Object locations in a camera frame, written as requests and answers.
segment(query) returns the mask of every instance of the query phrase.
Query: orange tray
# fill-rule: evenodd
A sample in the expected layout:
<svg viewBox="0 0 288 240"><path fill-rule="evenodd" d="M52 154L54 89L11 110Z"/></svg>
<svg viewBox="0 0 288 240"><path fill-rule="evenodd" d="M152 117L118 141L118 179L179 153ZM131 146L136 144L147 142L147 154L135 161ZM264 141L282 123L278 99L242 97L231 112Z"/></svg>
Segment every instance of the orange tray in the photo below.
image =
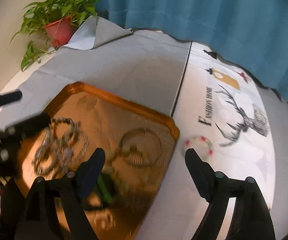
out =
<svg viewBox="0 0 288 240"><path fill-rule="evenodd" d="M118 177L116 201L106 209L85 212L98 238L133 239L158 192L179 138L180 131L173 119L81 82L64 87L45 111L50 117L71 118L79 122L89 139L84 160L101 147L106 155L103 171L113 169L114 176ZM21 173L15 181L24 195L37 177L31 162L43 137L42 132L23 141L19 151ZM126 162L124 155L117 155L117 152L127 151L134 144L147 152L148 158L154 159L154 162L136 167ZM78 166L79 163L70 168L75 170ZM51 177L52 174L45 176L46 179ZM91 193L87 201L95 205L100 200ZM57 213L63 230L67 231L62 208L57 208Z"/></svg>

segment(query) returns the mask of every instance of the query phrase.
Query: plant pot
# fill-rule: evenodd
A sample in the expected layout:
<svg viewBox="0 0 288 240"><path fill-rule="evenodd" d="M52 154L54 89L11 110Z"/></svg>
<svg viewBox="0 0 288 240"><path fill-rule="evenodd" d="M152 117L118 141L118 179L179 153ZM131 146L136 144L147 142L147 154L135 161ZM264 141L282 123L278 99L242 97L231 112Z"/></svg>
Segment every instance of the plant pot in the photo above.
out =
<svg viewBox="0 0 288 240"><path fill-rule="evenodd" d="M74 34L74 28L71 25L71 17L67 16L61 20L43 26L54 48L65 45Z"/></svg>

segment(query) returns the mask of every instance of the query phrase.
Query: deer antler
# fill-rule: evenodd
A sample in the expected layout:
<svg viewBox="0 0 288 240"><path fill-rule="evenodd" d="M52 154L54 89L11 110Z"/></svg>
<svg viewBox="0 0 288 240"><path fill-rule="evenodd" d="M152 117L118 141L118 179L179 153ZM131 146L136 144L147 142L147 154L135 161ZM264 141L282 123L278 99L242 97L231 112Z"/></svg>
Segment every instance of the deer antler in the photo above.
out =
<svg viewBox="0 0 288 240"><path fill-rule="evenodd" d="M222 93L224 95L226 95L231 101L226 101L227 103L231 104L232 106L234 106L234 108L236 109L236 111L243 117L243 123L237 123L236 126L233 126L229 123L228 126L231 127L232 129L234 129L236 132L231 132L231 135L227 135L225 134L216 124L216 127L219 129L219 131L221 132L221 134L223 135L224 138L230 140L230 142L228 143L222 143L220 144L221 147L226 147L226 146L231 146L232 144L236 143L238 138L240 137L240 133L242 132L242 130L244 130L245 128L247 128L245 126L245 119L246 119L246 114L244 112L244 110L242 108L239 108L236 104L235 99L233 98L233 96L221 85L219 85L223 90L221 91L216 91L216 93Z"/></svg>

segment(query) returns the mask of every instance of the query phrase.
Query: blue curtain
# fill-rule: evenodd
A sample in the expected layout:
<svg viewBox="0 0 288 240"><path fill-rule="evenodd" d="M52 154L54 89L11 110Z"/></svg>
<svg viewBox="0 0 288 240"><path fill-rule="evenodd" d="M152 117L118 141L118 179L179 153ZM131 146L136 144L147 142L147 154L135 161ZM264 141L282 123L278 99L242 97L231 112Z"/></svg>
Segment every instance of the blue curtain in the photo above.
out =
<svg viewBox="0 0 288 240"><path fill-rule="evenodd" d="M125 28L210 45L288 99L288 0L99 0Z"/></svg>

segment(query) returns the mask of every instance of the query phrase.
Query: printed deer head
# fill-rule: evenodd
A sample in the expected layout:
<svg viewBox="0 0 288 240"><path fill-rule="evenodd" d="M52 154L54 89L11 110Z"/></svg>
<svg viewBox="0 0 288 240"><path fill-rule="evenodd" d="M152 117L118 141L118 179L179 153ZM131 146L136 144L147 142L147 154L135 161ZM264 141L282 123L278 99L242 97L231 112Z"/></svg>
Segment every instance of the printed deer head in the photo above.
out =
<svg viewBox="0 0 288 240"><path fill-rule="evenodd" d="M234 106L237 113L239 113L242 118L243 122L237 123L235 126L228 124L229 127L231 127L235 132L231 132L231 134L225 134L219 127L216 125L216 127L219 129L219 131L222 133L224 138L230 140L230 142L222 143L220 144L221 147L231 146L232 144L236 143L241 135L242 132L247 132L248 128L253 129L254 131L258 132L260 135L267 136L268 134L268 124L267 124L267 118L262 113L262 111L259 109L259 107L255 104L253 104L254 108L254 118L249 118L245 111L238 107L236 104L235 99L233 96L221 85L219 85L223 90L216 91L216 93L222 93L226 95L230 101L226 101L227 103Z"/></svg>

